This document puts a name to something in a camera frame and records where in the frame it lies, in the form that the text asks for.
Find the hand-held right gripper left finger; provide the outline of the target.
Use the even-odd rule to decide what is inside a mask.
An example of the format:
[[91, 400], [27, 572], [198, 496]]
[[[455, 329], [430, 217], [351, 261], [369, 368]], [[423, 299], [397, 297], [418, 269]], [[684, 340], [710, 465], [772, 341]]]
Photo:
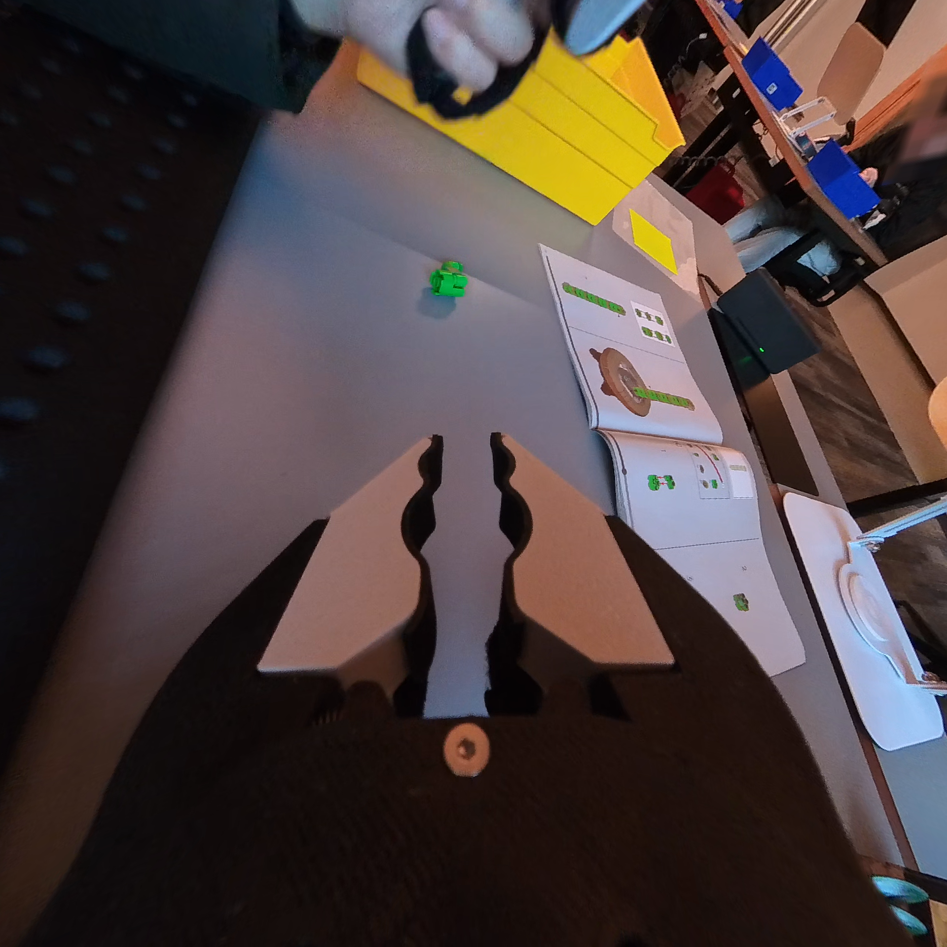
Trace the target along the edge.
[[443, 438], [420, 438], [327, 518], [256, 671], [372, 681], [420, 716], [436, 618], [422, 546], [434, 530]]

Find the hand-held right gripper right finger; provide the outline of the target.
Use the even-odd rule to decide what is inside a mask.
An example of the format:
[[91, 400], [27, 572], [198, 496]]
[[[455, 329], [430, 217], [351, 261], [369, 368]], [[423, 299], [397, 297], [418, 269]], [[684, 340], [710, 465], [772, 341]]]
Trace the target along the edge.
[[533, 715], [564, 681], [672, 669], [603, 510], [506, 433], [490, 433], [490, 456], [511, 549], [487, 639], [487, 713]]

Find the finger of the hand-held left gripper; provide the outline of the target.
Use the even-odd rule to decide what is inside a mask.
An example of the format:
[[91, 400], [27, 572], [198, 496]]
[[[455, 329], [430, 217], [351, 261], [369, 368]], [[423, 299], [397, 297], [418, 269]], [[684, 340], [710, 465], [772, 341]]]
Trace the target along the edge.
[[575, 56], [606, 46], [645, 2], [561, 2], [561, 42]]

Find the yellow plastic bin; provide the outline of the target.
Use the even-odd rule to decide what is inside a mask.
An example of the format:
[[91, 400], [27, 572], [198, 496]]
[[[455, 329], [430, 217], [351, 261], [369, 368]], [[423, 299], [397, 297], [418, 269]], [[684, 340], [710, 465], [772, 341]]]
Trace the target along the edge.
[[441, 120], [406, 77], [360, 51], [356, 79], [399, 109], [587, 224], [684, 144], [640, 39], [573, 58], [550, 35], [513, 95], [490, 113]]

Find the person's left forearm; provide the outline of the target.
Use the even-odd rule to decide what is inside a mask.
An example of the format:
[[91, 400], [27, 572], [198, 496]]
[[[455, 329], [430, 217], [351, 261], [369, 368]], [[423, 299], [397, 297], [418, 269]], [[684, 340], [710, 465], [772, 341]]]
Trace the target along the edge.
[[298, 113], [341, 39], [291, 2], [24, 2], [151, 65], [263, 109]]

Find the grey desk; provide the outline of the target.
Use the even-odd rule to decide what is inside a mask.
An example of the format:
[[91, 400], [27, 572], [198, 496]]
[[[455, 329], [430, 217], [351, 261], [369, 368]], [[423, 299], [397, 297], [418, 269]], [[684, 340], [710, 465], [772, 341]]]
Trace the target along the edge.
[[[900, 945], [893, 834], [701, 301], [355, 79], [254, 136], [1, 806], [1, 945]], [[619, 521], [538, 253], [659, 296], [804, 646], [767, 676], [629, 526], [668, 671], [490, 716], [490, 433]], [[459, 261], [462, 297], [429, 273]], [[256, 664], [328, 514], [443, 438], [420, 716]]]

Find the person's left hand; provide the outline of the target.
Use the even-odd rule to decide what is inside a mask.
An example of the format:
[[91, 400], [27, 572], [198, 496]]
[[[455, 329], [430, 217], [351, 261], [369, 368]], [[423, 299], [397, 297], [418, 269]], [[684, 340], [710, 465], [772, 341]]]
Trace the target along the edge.
[[497, 67], [517, 65], [536, 26], [548, 23], [548, 2], [291, 2], [302, 25], [369, 49], [401, 76], [406, 41], [422, 25], [432, 60], [460, 86], [485, 90]]

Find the instruction booklet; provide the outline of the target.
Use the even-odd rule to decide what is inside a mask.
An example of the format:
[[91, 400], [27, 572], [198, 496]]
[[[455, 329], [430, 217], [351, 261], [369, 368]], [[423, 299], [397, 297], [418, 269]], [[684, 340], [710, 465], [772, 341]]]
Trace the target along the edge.
[[767, 560], [751, 463], [723, 444], [659, 296], [538, 246], [615, 512], [738, 634], [767, 676], [805, 653]]

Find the blue plastic bin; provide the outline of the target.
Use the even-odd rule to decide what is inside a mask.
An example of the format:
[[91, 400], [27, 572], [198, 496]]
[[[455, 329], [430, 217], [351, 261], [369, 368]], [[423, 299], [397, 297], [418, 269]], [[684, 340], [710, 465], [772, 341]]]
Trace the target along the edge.
[[753, 86], [775, 113], [790, 109], [797, 104], [802, 88], [791, 77], [786, 63], [774, 53], [763, 37], [758, 37], [751, 44], [742, 56], [740, 65]]
[[821, 194], [846, 220], [869, 215], [879, 202], [872, 187], [862, 180], [858, 165], [846, 151], [828, 139], [805, 165]]

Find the long wooden table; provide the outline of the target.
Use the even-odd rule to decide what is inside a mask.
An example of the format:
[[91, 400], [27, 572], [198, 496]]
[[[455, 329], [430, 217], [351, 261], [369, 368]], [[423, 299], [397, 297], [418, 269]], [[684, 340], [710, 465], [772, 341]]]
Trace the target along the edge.
[[823, 218], [821, 231], [826, 236], [835, 238], [839, 246], [846, 246], [856, 252], [860, 259], [869, 262], [869, 273], [885, 266], [888, 261], [885, 259], [885, 255], [881, 253], [874, 239], [853, 220], [844, 218], [839, 208], [832, 204], [832, 201], [821, 192], [818, 183], [811, 178], [811, 173], [807, 171], [805, 162], [800, 158], [790, 137], [784, 134], [770, 104], [763, 99], [760, 90], [753, 85], [751, 77], [747, 76], [742, 65], [742, 58], [740, 58], [742, 44], [731, 41], [730, 32], [726, 30], [728, 19], [724, 18], [721, 7], [716, 2], [694, 2], [694, 5], [700, 11], [700, 14], [705, 18], [716, 39], [721, 42], [723, 55], [726, 58], [726, 63], [733, 77], [737, 79], [746, 99], [751, 102], [753, 111], [756, 113], [760, 123], [772, 137], [774, 146], [781, 153], [781, 158], [786, 162], [786, 167], [795, 178], [795, 183], [798, 183], [798, 188], [804, 192], [809, 202], [818, 208]]

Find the red plastic bin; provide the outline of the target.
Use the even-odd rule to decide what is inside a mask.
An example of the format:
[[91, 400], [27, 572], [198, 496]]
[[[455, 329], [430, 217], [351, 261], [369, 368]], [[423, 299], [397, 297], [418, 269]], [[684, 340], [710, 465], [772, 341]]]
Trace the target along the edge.
[[744, 209], [744, 192], [735, 169], [733, 162], [723, 160], [686, 192], [686, 199], [719, 225]]

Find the yellow sticky note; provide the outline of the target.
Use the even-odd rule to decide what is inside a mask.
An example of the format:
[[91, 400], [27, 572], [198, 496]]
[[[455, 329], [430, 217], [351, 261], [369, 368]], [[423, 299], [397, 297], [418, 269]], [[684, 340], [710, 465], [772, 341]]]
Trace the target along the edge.
[[656, 266], [670, 275], [677, 275], [677, 262], [672, 252], [672, 241], [635, 209], [628, 209], [628, 220], [633, 236], [633, 246], [647, 255]]

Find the clear acrylic stand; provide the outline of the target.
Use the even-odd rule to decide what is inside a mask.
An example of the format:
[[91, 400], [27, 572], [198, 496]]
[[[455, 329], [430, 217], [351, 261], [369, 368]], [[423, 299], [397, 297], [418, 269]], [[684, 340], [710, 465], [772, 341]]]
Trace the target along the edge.
[[835, 127], [835, 107], [826, 97], [814, 97], [804, 104], [790, 109], [782, 109], [774, 114], [786, 139], [798, 143], [811, 139], [811, 136], [826, 136], [826, 132], [816, 132], [818, 127]]

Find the white stand base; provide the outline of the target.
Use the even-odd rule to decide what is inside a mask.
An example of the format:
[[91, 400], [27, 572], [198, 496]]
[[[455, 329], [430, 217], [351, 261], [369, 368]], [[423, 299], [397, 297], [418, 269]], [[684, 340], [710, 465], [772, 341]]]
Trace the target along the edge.
[[860, 528], [839, 507], [798, 493], [781, 498], [848, 692], [869, 738], [895, 752], [944, 734], [944, 683], [923, 672]]

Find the tan board stand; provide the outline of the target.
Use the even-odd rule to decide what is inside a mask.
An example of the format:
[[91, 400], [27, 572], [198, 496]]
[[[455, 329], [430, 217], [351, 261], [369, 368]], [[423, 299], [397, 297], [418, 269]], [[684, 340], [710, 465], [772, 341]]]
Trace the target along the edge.
[[886, 46], [858, 21], [842, 33], [816, 86], [816, 97], [826, 100], [837, 125], [846, 125], [855, 116], [885, 53]]

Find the black box device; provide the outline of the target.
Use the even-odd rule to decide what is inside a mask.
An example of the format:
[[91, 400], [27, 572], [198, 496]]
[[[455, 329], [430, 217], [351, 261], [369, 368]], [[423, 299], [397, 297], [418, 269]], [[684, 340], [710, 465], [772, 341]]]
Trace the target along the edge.
[[742, 391], [821, 352], [804, 312], [763, 268], [721, 292], [707, 317]]

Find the black studded mat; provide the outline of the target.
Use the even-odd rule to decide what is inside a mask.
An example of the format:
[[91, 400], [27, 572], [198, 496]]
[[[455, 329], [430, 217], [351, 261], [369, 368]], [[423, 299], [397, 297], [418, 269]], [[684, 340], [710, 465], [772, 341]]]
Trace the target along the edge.
[[1, 771], [261, 118], [1, 4]]

